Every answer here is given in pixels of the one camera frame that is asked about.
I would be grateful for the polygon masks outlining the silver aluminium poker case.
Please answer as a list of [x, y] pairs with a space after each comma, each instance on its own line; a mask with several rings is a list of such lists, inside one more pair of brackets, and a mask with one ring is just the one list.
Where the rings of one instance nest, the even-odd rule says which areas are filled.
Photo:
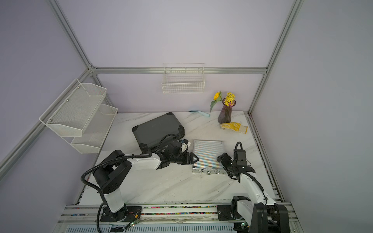
[[193, 153], [199, 161], [192, 166], [193, 173], [226, 174], [224, 167], [217, 157], [225, 153], [223, 141], [194, 140]]

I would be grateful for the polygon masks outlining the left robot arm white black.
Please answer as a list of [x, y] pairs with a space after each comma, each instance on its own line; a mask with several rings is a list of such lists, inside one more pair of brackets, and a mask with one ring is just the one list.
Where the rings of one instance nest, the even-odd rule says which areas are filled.
[[199, 160], [197, 155], [188, 151], [188, 143], [181, 140], [172, 141], [166, 146], [159, 144], [153, 151], [140, 155], [115, 150], [100, 164], [85, 171], [80, 180], [95, 189], [104, 206], [116, 215], [128, 212], [120, 186], [130, 171], [160, 170], [171, 163], [193, 165]]

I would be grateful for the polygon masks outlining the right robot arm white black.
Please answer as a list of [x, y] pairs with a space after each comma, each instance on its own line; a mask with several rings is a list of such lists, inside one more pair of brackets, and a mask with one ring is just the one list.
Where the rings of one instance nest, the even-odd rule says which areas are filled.
[[288, 209], [278, 204], [256, 178], [256, 171], [244, 158], [243, 150], [231, 157], [224, 153], [217, 157], [229, 178], [237, 180], [246, 194], [234, 196], [230, 204], [217, 206], [218, 220], [241, 221], [235, 230], [239, 233], [289, 233]]

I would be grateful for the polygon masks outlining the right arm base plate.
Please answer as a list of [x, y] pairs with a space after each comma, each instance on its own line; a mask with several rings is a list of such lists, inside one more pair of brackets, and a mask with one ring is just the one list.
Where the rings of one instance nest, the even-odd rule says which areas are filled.
[[218, 220], [242, 220], [243, 217], [232, 213], [230, 205], [217, 205]]

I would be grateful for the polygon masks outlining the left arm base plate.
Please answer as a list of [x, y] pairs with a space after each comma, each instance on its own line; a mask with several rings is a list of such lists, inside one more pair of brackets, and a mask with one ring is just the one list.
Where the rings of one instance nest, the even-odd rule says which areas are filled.
[[108, 206], [104, 206], [100, 222], [133, 222], [140, 218], [141, 206], [124, 206], [116, 213], [112, 213]]

